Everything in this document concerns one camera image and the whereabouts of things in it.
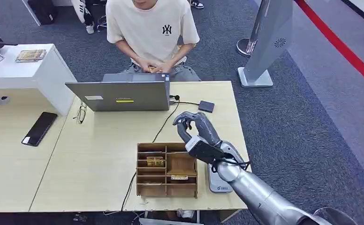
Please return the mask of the person's left hand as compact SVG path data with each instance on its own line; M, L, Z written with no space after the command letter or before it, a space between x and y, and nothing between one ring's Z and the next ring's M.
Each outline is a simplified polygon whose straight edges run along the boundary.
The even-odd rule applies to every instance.
M154 73L169 73L170 70L174 67L174 64L170 61L157 64L155 69L153 70Z

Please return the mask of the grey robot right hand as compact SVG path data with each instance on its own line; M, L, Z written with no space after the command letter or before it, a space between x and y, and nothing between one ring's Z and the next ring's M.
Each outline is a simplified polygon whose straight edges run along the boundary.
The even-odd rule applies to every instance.
M214 147L221 146L222 140L220 139L212 123L203 112L192 113L184 111L174 119L173 125L177 126L178 135L181 137L184 143L188 143L192 138L192 136L187 132L188 129L192 129L192 121L195 123L198 135L205 139L208 144Z

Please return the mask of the person's right hand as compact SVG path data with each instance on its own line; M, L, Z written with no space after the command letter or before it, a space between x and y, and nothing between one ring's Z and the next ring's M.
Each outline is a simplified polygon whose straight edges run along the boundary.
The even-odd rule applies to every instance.
M151 73L150 66L152 66L152 63L149 60L138 57L135 59L135 61L138 63L138 65L144 72Z

